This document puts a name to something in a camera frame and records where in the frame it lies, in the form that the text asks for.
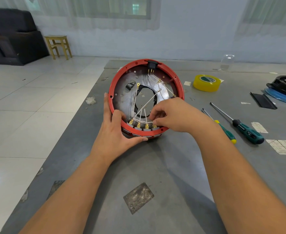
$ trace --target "screwdriver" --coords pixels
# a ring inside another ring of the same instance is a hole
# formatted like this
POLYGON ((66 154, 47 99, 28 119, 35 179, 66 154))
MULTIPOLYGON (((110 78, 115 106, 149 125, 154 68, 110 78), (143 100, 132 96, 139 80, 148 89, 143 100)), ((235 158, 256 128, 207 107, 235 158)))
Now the screwdriver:
MULTIPOLYGON (((211 119, 213 119, 213 118, 208 114, 208 112, 206 112, 205 109, 203 109, 203 112, 204 112, 208 117, 210 117, 211 119)), ((220 124, 220 122, 219 122, 218 120, 214 120, 214 121, 221 126, 221 128, 222 128, 223 131, 224 131, 224 133, 225 133, 225 134, 227 135, 227 137, 232 141, 232 143, 233 143, 233 144, 236 144, 236 139, 235 139, 234 135, 233 135, 231 132, 229 132, 226 128, 224 128, 224 127, 220 124)))
POLYGON ((231 118, 228 114, 226 114, 224 111, 222 111, 220 108, 218 108, 213 103, 210 103, 210 104, 215 109, 219 110, 224 115, 226 115, 228 118, 230 118, 232 120, 233 126, 236 127, 239 130, 239 132, 242 133, 246 137, 246 139, 248 139, 251 143, 253 143, 253 144, 262 144, 265 141, 263 136, 261 134, 259 134, 257 131, 249 128, 248 126, 243 124, 240 120, 237 120, 237 119, 234 120, 233 118, 231 118))

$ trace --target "yellow tape roll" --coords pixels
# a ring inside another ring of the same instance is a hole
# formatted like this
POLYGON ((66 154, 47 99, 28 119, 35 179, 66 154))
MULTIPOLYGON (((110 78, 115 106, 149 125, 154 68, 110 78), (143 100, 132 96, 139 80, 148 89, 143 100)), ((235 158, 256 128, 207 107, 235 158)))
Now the yellow tape roll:
POLYGON ((199 74, 195 76, 193 86, 198 90, 206 92, 215 92, 219 89, 221 80, 206 74, 199 74))

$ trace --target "blue plastic part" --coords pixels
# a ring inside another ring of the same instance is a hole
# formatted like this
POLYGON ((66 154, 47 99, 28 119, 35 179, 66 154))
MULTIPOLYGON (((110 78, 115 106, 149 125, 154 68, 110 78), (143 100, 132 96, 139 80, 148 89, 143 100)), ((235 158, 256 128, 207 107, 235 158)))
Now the blue plastic part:
POLYGON ((271 95, 272 97, 278 99, 278 100, 281 100, 283 102, 286 102, 286 95, 284 94, 281 94, 280 92, 274 90, 274 89, 271 89, 271 88, 265 88, 265 91, 271 95))

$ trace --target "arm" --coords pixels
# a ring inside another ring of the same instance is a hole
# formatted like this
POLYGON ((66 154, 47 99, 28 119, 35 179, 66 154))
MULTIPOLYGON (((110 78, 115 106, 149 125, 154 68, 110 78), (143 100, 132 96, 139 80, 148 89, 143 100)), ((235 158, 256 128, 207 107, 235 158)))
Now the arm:
POLYGON ((112 115, 104 97, 104 120, 90 155, 27 222, 20 234, 83 233, 97 189, 109 165, 130 147, 147 140, 127 139, 120 130, 125 115, 112 115))
POLYGON ((229 234, 286 233, 285 205, 217 123, 180 98, 157 104, 150 119, 155 125, 188 132, 194 137, 203 157, 211 193, 229 234), (186 125, 185 121, 194 123, 186 125))

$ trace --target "black sofa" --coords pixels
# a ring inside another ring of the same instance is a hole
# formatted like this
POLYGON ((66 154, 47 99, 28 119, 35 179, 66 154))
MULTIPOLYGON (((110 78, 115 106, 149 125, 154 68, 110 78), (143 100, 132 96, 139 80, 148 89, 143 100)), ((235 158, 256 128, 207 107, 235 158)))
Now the black sofa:
POLYGON ((0 64, 25 65, 48 55, 29 11, 0 9, 0 64))

